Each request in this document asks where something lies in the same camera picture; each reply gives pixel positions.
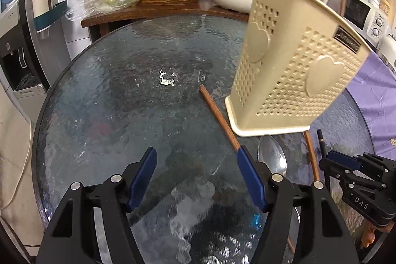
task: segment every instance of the utensil holder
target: utensil holder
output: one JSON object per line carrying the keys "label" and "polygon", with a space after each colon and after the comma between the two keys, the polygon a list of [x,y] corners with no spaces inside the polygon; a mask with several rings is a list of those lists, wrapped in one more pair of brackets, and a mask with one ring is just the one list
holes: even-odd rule
{"label": "utensil holder", "polygon": [[225,100],[233,131],[260,136],[309,130],[370,52],[319,0],[253,0]]}

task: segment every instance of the purple cloth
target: purple cloth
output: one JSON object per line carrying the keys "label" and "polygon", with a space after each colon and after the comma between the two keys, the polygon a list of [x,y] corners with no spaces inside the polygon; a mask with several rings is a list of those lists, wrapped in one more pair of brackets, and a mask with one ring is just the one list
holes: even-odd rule
{"label": "purple cloth", "polygon": [[347,86],[362,111],[377,155],[396,160],[396,77],[371,53]]}

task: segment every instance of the blue gripper pad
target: blue gripper pad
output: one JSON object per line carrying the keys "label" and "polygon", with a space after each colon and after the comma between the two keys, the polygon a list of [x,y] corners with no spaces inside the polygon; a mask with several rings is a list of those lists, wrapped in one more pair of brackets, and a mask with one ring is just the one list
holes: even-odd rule
{"label": "blue gripper pad", "polygon": [[338,151],[329,151],[329,153],[327,154],[327,158],[336,163],[339,163],[340,165],[343,165],[344,167],[348,167],[349,169],[351,169],[351,171],[360,169],[360,165],[355,158],[351,158],[350,156],[344,155],[343,153],[340,153]]}
{"label": "blue gripper pad", "polygon": [[244,178],[247,190],[249,191],[250,197],[260,210],[263,210],[267,206],[264,195],[264,185],[257,174],[252,164],[253,159],[249,157],[249,153],[240,147],[237,152],[237,162],[239,170]]}
{"label": "blue gripper pad", "polygon": [[157,151],[151,148],[146,151],[142,163],[135,178],[129,186],[129,200],[127,202],[130,211],[134,210],[142,202],[147,186],[157,166]]}

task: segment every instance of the plastic bag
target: plastic bag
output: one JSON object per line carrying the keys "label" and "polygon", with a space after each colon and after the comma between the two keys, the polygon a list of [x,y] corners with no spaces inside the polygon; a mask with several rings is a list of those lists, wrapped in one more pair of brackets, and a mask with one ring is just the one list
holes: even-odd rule
{"label": "plastic bag", "polygon": [[69,9],[65,16],[71,21],[81,20],[90,15],[114,12],[115,10],[126,8],[135,2],[137,0],[84,0]]}

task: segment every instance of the round glass table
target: round glass table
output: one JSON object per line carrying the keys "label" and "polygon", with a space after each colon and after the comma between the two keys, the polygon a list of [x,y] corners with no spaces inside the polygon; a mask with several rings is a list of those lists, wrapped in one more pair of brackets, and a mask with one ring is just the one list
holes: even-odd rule
{"label": "round glass table", "polygon": [[[128,216],[146,263],[248,263],[265,216],[253,205],[235,151],[198,90],[204,84],[226,116],[224,99],[246,26],[199,15],[144,20],[75,58],[49,93],[35,129],[32,177],[44,224],[71,183],[100,184],[152,146],[157,168],[142,204]],[[347,91],[311,126],[317,156],[318,128],[341,152],[374,152]],[[287,177],[310,184],[303,135],[275,138],[286,155]],[[258,137],[238,139],[257,155]],[[99,210],[95,217],[102,260],[110,263]]]}

